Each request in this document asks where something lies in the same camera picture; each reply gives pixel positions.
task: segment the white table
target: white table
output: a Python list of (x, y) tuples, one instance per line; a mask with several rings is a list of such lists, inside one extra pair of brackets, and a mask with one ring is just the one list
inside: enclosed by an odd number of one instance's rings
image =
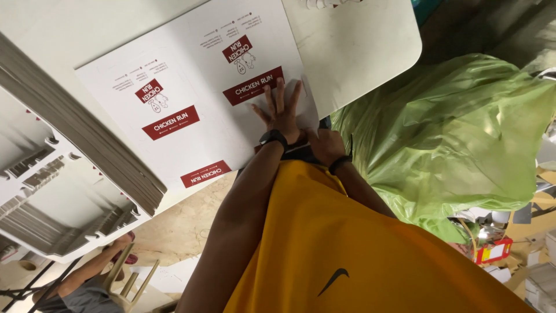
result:
[[(407, 70), (420, 56), (410, 0), (363, 0), (321, 10), (308, 10), (299, 0), (282, 1), (321, 118)], [(0, 1), (0, 32), (139, 155), (74, 69), (204, 2)], [(212, 181), (168, 190), (157, 213)]]

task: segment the tiled floor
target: tiled floor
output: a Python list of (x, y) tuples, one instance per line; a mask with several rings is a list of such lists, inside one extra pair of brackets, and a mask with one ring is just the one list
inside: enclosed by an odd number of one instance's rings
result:
[[(152, 220), (140, 225), (133, 231), (136, 234), (135, 246), (132, 253), (139, 257), (136, 266), (153, 265), (160, 260), (160, 266), (168, 266), (176, 262), (200, 254), (205, 246), (206, 238), (212, 220), (230, 190), (236, 177), (236, 172), (226, 174), (221, 179), (210, 184), (189, 198), (164, 211)], [(77, 267), (90, 260), (100, 252), (98, 248), (83, 257)], [(59, 276), (67, 265), (56, 264), (40, 279), (36, 286), (44, 285)], [(10, 262), (0, 265), (0, 289), (16, 289), (24, 287), (41, 268), (27, 272)], [(126, 277), (130, 271), (125, 268)], [(180, 294), (168, 294), (178, 299)], [(24, 313), (32, 307), (31, 299), (20, 301), (12, 307), (10, 313)], [(10, 299), (0, 296), (0, 309), (9, 303)]]

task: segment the gray shorts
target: gray shorts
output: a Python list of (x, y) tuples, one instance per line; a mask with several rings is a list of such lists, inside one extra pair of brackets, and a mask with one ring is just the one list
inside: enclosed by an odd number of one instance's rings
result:
[(37, 310), (43, 313), (123, 313), (123, 308), (109, 298), (98, 276), (63, 298), (56, 295), (45, 300)]

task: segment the chair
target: chair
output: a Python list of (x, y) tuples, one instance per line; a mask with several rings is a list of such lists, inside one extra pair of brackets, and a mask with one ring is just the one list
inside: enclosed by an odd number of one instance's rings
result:
[(103, 284), (103, 287), (108, 292), (108, 295), (110, 296), (110, 298), (116, 304), (120, 305), (123, 308), (125, 313), (131, 312), (131, 310), (133, 309), (135, 304), (137, 304), (137, 302), (139, 301), (139, 298), (141, 297), (141, 295), (145, 291), (145, 288), (147, 287), (148, 282), (151, 280), (152, 275), (155, 273), (156, 268), (160, 264), (160, 260), (156, 260), (155, 265), (152, 267), (151, 271), (147, 275), (147, 278), (145, 279), (145, 281), (143, 282), (143, 284), (141, 285), (139, 290), (137, 290), (137, 294), (135, 294), (135, 297), (133, 297), (133, 300), (131, 300), (131, 301), (128, 300), (127, 295), (130, 293), (131, 287), (133, 286), (133, 284), (135, 283), (135, 280), (137, 279), (137, 276), (139, 275), (138, 273), (132, 273), (131, 274), (130, 279), (126, 282), (126, 284), (123, 287), (123, 290), (122, 290), (122, 292), (120, 292), (120, 294), (115, 294), (114, 292), (112, 292), (111, 291), (112, 284), (115, 282), (116, 277), (118, 276), (118, 273), (122, 269), (122, 266), (124, 265), (127, 257), (130, 255), (131, 249), (133, 248), (133, 245), (134, 245), (134, 243), (132, 242), (123, 250), (120, 258), (118, 259), (118, 261), (116, 261), (116, 263), (114, 264), (114, 267), (108, 273), (108, 276), (106, 277), (106, 280), (104, 281), (104, 284)]

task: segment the yellow shirt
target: yellow shirt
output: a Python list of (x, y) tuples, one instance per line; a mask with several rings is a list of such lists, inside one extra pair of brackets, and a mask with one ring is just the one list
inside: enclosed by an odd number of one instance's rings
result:
[(285, 161), (262, 240), (224, 312), (533, 312), (427, 231), (348, 198), (324, 170)]

